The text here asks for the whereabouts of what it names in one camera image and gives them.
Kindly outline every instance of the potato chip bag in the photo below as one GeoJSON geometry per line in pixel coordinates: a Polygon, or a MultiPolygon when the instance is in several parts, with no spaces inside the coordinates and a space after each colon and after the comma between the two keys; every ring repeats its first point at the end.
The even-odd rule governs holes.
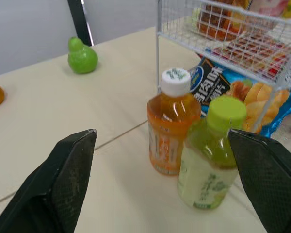
{"type": "MultiPolygon", "coordinates": [[[[220,95],[230,95],[243,101],[247,107],[247,120],[243,126],[246,131],[253,126],[270,97],[272,88],[245,77],[207,58],[189,70],[191,93],[201,103],[202,112],[207,114],[210,102],[220,95]]],[[[283,118],[291,113],[291,90],[278,91],[256,133],[270,136],[281,124],[283,118]]]]}

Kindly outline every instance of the white wire rack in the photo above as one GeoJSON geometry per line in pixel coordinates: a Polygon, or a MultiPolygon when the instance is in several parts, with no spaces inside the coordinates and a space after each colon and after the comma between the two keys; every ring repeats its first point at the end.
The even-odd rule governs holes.
{"type": "Polygon", "coordinates": [[[159,36],[278,90],[291,88],[291,19],[269,17],[211,0],[158,0],[159,36]]]}

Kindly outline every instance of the green bottle cap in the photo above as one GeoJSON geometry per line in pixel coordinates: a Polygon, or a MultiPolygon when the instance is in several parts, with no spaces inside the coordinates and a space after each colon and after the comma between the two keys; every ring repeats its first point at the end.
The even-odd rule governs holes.
{"type": "Polygon", "coordinates": [[[229,129],[241,129],[247,117],[243,102],[230,96],[220,96],[211,101],[207,113],[207,124],[216,131],[227,132],[229,129]]]}

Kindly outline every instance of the white wall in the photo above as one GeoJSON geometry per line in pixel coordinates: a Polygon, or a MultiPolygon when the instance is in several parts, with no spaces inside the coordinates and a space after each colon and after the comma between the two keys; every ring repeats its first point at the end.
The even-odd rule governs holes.
{"type": "Polygon", "coordinates": [[[0,74],[67,53],[67,0],[0,0],[0,74]]]}
{"type": "Polygon", "coordinates": [[[84,0],[95,44],[156,24],[157,0],[84,0]]]}

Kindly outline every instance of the white bottle cap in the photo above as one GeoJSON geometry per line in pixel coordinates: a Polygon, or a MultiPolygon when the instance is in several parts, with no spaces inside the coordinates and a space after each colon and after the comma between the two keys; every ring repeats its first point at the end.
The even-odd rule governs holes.
{"type": "Polygon", "coordinates": [[[184,96],[191,89],[191,76],[181,68],[165,70],[162,74],[162,92],[171,97],[184,96]]]}

